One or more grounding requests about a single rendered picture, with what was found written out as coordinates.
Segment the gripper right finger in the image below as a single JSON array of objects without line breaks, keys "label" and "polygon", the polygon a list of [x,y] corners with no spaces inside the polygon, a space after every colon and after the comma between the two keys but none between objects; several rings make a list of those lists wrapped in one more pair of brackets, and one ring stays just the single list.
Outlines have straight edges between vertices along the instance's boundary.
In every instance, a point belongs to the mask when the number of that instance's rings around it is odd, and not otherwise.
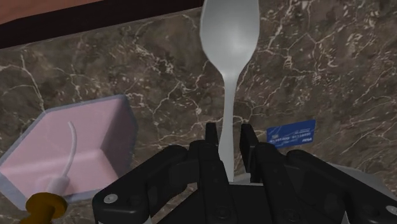
[{"label": "gripper right finger", "polygon": [[250,183],[265,187],[275,215],[307,224],[397,224],[397,200],[369,184],[367,174],[340,170],[303,151],[283,155],[240,128],[240,152]]}]

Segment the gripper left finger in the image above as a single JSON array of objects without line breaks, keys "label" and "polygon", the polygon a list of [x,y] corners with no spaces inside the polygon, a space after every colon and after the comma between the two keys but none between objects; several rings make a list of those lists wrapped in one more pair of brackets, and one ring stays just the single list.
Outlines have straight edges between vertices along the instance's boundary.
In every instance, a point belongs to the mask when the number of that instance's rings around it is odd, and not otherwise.
[{"label": "gripper left finger", "polygon": [[237,224],[237,210],[223,162],[218,155],[215,123],[205,138],[188,148],[170,145],[96,193],[95,224],[145,224],[190,183],[200,193],[195,211],[200,224]]}]

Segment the grey metal spoon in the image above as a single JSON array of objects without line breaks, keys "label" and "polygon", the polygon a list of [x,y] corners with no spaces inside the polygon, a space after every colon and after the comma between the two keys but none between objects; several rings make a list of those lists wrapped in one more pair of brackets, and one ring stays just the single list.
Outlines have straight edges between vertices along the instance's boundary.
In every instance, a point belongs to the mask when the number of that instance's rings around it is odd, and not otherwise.
[{"label": "grey metal spoon", "polygon": [[259,0],[205,0],[200,41],[209,62],[224,83],[223,124],[219,156],[234,181],[233,104],[239,75],[256,49],[260,34]]}]

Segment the blue card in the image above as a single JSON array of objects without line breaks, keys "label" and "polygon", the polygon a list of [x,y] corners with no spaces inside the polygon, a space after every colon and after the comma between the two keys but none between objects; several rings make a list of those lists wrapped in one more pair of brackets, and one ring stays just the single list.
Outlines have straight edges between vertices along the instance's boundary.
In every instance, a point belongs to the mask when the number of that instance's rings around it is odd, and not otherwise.
[{"label": "blue card", "polygon": [[267,142],[277,149],[311,143],[314,140],[315,120],[306,120],[267,129]]}]

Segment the pink square box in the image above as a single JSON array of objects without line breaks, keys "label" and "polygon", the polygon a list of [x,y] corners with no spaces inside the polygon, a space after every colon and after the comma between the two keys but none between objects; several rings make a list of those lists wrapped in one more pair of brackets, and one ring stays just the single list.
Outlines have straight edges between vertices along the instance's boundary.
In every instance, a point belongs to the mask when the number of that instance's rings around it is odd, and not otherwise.
[{"label": "pink square box", "polygon": [[0,193],[20,210],[60,175],[71,149],[68,121],[77,147],[62,196],[68,203],[91,199],[130,170],[138,131],[125,95],[47,109],[0,157]]}]

